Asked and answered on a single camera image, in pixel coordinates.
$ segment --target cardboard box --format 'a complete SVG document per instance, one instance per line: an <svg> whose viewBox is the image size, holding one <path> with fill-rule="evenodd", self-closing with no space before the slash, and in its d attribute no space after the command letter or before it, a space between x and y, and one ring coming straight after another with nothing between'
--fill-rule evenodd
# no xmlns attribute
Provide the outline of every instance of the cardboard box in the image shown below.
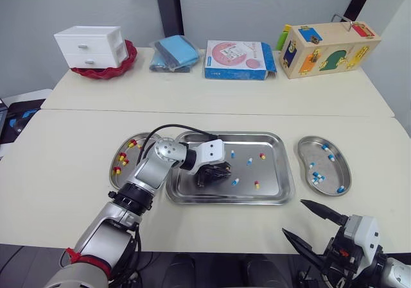
<svg viewBox="0 0 411 288"><path fill-rule="evenodd" d="M206 78L227 80L264 80L277 72L267 43L219 40L208 40L204 70Z"/></svg>

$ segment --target white plastic drawer unit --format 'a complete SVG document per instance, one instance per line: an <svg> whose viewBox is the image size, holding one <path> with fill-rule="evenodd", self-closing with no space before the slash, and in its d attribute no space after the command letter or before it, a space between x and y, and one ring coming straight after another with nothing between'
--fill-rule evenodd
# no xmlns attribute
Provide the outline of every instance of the white plastic drawer unit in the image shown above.
<svg viewBox="0 0 411 288"><path fill-rule="evenodd" d="M118 26L73 26L54 37L70 68L117 68L128 57Z"/></svg>

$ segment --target gray wall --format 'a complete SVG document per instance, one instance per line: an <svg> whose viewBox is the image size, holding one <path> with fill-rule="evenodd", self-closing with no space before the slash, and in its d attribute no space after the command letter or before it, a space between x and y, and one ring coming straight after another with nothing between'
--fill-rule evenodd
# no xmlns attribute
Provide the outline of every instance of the gray wall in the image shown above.
<svg viewBox="0 0 411 288"><path fill-rule="evenodd" d="M275 47L284 24L329 22L351 0L180 0L184 33L207 40L265 41Z"/></svg>
<svg viewBox="0 0 411 288"><path fill-rule="evenodd" d="M163 38L157 0L0 0L0 97L53 88L68 70L53 34L121 26L135 46Z"/></svg>
<svg viewBox="0 0 411 288"><path fill-rule="evenodd" d="M363 69L411 136L411 0L367 0L358 20L380 33Z"/></svg>

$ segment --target red bowl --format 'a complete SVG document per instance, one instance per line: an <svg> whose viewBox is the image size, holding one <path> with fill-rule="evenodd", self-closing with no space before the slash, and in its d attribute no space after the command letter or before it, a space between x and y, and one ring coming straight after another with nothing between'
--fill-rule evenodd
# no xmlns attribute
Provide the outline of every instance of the red bowl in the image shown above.
<svg viewBox="0 0 411 288"><path fill-rule="evenodd" d="M128 58L124 59L118 68L106 68L106 69L84 69L84 68L71 68L75 73L81 74L86 78L95 78L97 80L108 80L115 76L120 76L127 70L129 70L136 60L137 49L133 46L133 42L125 40L126 48L128 52Z"/></svg>

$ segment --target wooden toy box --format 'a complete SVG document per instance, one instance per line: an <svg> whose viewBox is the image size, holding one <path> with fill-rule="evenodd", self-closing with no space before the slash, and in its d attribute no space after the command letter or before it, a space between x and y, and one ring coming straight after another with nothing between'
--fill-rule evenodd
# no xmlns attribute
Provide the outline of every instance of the wooden toy box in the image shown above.
<svg viewBox="0 0 411 288"><path fill-rule="evenodd" d="M356 69L381 38L364 22L291 26L280 63L288 78Z"/></svg>

